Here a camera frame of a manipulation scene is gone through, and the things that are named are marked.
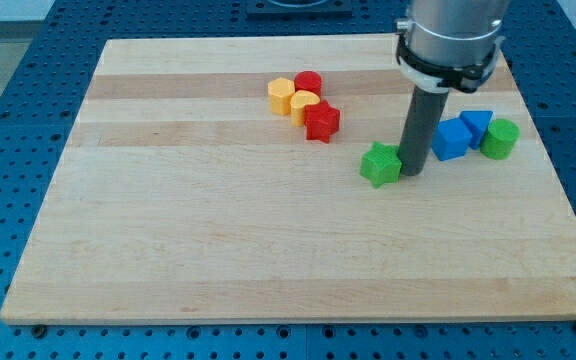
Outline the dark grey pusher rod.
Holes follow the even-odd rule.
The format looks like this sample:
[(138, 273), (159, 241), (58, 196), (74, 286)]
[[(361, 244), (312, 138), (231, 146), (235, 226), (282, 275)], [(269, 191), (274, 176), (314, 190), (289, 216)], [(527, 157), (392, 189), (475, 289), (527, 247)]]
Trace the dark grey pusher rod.
[(402, 175), (417, 176), (423, 171), (447, 98), (448, 92), (414, 88), (398, 150)]

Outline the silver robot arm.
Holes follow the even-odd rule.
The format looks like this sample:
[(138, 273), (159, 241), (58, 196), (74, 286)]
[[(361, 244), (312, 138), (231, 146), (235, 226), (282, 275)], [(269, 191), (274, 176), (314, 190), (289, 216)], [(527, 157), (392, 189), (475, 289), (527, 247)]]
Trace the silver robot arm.
[(395, 60), (414, 83), (398, 156), (401, 173), (424, 168), (451, 90), (471, 94), (492, 75), (509, 0), (412, 0), (395, 21)]

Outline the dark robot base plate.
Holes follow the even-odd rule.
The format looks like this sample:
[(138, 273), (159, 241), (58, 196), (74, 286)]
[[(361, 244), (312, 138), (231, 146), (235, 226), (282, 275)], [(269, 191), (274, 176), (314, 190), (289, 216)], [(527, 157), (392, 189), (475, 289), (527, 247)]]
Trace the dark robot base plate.
[(246, 0), (248, 17), (351, 15), (353, 0)]

